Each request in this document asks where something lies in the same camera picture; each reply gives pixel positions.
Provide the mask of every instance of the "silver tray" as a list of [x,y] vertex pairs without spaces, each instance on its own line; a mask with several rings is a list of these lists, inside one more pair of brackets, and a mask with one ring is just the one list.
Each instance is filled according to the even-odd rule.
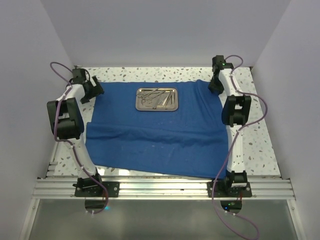
[[139,88],[135,108],[139,111],[175,111],[178,109],[178,91],[173,87]]

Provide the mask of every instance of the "gray wall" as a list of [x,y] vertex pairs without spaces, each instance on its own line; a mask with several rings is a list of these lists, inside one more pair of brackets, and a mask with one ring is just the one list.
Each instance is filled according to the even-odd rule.
[[71,62],[39,0],[1,0],[0,33],[0,239],[17,240],[54,145],[46,103],[65,86],[49,63]]
[[290,177],[308,239],[319,239],[320,1],[292,0],[253,68],[270,107],[267,125]]
[[290,0],[41,0],[73,63],[209,66],[239,54],[252,66]]

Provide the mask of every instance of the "speckled tabletop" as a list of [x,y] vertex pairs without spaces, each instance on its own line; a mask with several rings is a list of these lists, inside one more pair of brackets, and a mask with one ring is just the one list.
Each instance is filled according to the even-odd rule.
[[[91,76],[96,75],[101,82],[187,82],[210,81],[213,75],[211,67],[88,67]],[[254,81],[247,67],[235,71],[236,79],[244,92],[256,93]],[[226,94],[220,96],[222,104]],[[84,124],[90,122],[94,111],[95,99],[79,106]],[[262,116],[259,101],[254,97],[251,103],[249,122]],[[245,128],[243,134],[243,159],[246,172],[251,176],[279,177],[280,171],[271,144],[265,121]],[[77,168],[67,147],[59,143],[54,149],[47,177],[77,176]],[[98,166],[103,176],[162,176],[159,173],[117,169]]]

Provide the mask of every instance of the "blue towel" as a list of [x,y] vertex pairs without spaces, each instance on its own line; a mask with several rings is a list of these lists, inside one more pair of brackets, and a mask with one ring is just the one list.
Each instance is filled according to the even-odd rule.
[[[222,104],[208,82],[101,83],[86,147],[99,166],[215,178],[228,153]],[[176,88],[176,111],[138,111],[139,88]]]

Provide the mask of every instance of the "folded blue fabric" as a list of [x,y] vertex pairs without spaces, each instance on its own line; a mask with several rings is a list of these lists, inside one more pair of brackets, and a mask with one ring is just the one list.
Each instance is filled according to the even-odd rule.
[[[86,147],[94,164],[170,175],[215,178],[228,153],[222,104],[208,83],[101,83]],[[138,111],[139,88],[176,88],[176,111]]]

